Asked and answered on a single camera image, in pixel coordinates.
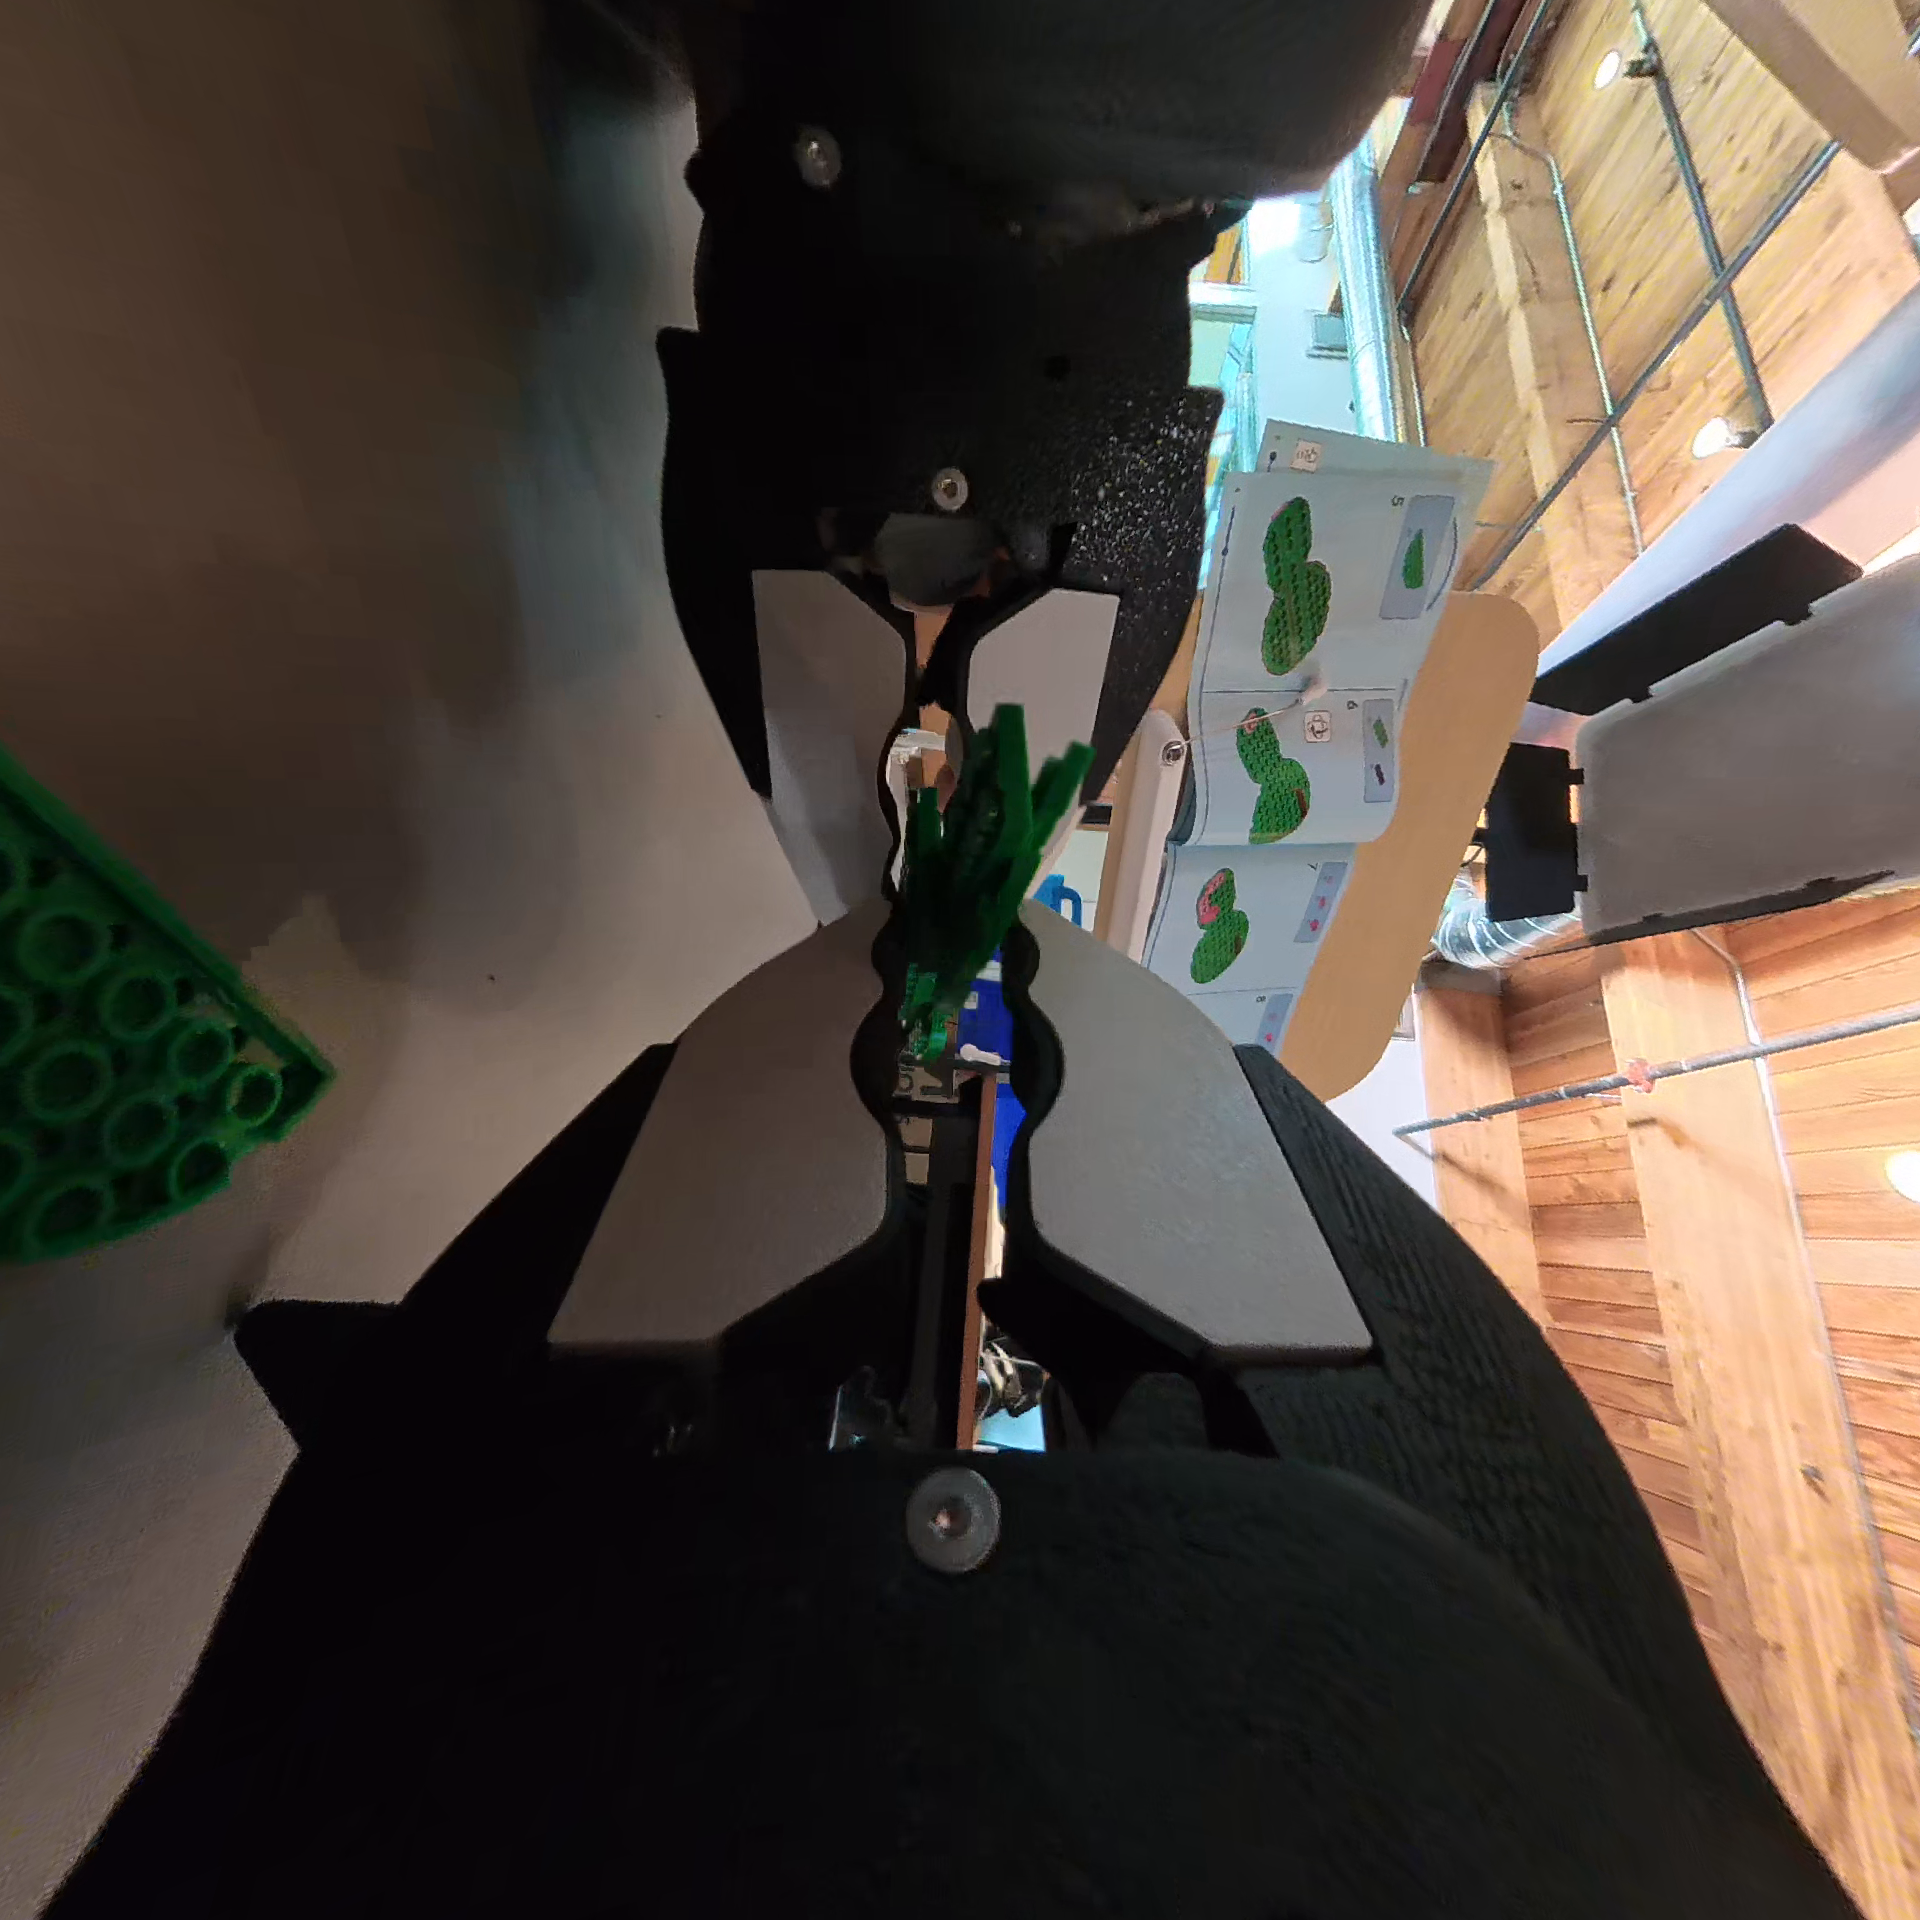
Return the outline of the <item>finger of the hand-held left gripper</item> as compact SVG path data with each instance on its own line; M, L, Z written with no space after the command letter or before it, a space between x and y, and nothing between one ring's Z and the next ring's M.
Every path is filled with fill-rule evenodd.
M1115 619L1115 596L1060 588L1018 607L985 596L919 607L919 725L944 736L944 767L934 775L939 810L953 797L975 734L1002 706L1023 710L1032 775L1094 746Z
M888 762L908 638L843 578L758 570L753 607L770 762L768 820L819 924L881 899L898 847Z

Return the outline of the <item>black hanging panel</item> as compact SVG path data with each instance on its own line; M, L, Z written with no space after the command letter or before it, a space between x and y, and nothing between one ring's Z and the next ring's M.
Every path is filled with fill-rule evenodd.
M1641 704L1662 680L1740 639L1782 622L1803 622L1819 599L1858 578L1864 567L1841 550L1796 523L1778 525L1545 670L1527 696L1582 717Z

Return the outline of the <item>green lego plate assembly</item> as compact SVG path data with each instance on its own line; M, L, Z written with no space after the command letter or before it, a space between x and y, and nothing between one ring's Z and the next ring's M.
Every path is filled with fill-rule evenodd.
M950 802L921 794L903 842L898 1023L908 1051L938 1062L977 976L994 957L1044 855L1076 810L1094 749L1072 741L1030 766L1024 709L998 704L979 726Z

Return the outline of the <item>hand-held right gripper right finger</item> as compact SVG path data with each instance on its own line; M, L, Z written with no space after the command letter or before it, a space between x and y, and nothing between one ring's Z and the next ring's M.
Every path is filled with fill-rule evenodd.
M1023 924L1060 1059L1030 1100L1006 1232L1006 1325L1076 1303L1183 1360L1370 1360L1375 1340L1225 1034L1164 978L1043 904Z

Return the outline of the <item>lego instruction booklet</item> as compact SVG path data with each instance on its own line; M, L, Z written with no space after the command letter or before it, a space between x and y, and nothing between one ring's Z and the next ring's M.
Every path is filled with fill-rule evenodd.
M1236 1046L1281 1056L1361 850L1408 810L1408 700L1496 470L1274 422L1223 487L1144 967Z

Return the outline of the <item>grey hanging panel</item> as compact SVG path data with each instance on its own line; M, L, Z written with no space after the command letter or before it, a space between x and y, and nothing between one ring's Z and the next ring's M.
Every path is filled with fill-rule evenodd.
M1591 944L1919 878L1919 557L1865 573L1576 734Z

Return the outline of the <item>grey ceiling pipe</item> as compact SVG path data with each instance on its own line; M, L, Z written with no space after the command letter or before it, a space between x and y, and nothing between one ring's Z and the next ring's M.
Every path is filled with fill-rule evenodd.
M1698 1071L1718 1071L1722 1067L1732 1064L1758 1064L1762 1061L1782 1059L1785 1054L1819 1050L1841 1045L1848 1040L1865 1040L1876 1038L1882 1034L1904 1029L1919 1023L1919 1005L1904 1005L1892 1012L1882 1015L1864 1015L1857 1019L1844 1021L1830 1021L1814 1029L1803 1029L1777 1040L1751 1040L1740 1046L1722 1046L1714 1051L1697 1054L1689 1059L1667 1061L1667 1062L1649 1062L1649 1061L1633 1061L1623 1071L1610 1071L1593 1078L1579 1078L1574 1083L1564 1083L1560 1088L1530 1093L1530 1095L1511 1095L1500 1101L1487 1101L1472 1107L1467 1110L1455 1110L1443 1117L1424 1117L1410 1119L1395 1130L1393 1138L1396 1141L1415 1141L1422 1135L1440 1133L1456 1130L1460 1124L1478 1124L1487 1119L1497 1119L1507 1116L1521 1112L1537 1112L1543 1108L1566 1107L1579 1100L1598 1100L1625 1091L1651 1093L1665 1082L1673 1082L1680 1077L1692 1077Z

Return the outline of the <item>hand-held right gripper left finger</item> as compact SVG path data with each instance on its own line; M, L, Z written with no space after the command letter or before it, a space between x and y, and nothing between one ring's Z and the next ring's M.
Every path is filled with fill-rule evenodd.
M712 1348L881 1235L903 1156L854 1056L881 1002L888 915L854 907L694 1019L550 1330L555 1348Z

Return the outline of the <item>silver air duct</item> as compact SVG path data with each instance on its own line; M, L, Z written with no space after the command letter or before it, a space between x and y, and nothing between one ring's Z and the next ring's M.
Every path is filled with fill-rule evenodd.
M1502 971L1539 952L1585 947L1586 935L1578 912L1496 918L1460 874L1448 891L1448 904L1431 936L1431 959L1455 968Z
M1427 446L1424 410L1387 267L1375 140L1328 180L1339 311L1346 324L1354 430L1375 442Z

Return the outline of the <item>green rounded lego plate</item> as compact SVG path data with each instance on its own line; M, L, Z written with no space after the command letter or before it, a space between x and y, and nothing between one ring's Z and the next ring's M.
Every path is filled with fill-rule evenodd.
M4 1263L202 1207L332 1082L238 967L2 757Z

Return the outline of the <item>black box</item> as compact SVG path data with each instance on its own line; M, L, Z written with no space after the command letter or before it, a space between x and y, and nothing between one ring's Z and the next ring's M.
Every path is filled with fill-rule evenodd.
M1582 772L1569 752L1511 742L1483 810L1483 902L1491 920L1543 920L1578 910L1574 796Z

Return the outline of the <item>white bar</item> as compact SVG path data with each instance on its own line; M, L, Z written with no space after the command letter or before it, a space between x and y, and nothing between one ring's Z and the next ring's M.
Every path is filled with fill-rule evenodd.
M1148 709L1121 758L1096 907L1096 936L1135 962L1146 959L1186 766L1188 742L1177 719Z

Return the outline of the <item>rounded light wooden panel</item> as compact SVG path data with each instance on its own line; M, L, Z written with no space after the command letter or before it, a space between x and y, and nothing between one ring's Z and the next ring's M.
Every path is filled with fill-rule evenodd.
M1151 709L1186 715L1200 592ZM1395 822L1356 855L1345 902L1281 1045L1283 1064L1322 1100L1351 1093L1380 1061L1430 952L1452 878L1518 731L1540 654L1530 613L1497 592L1455 592L1414 680Z

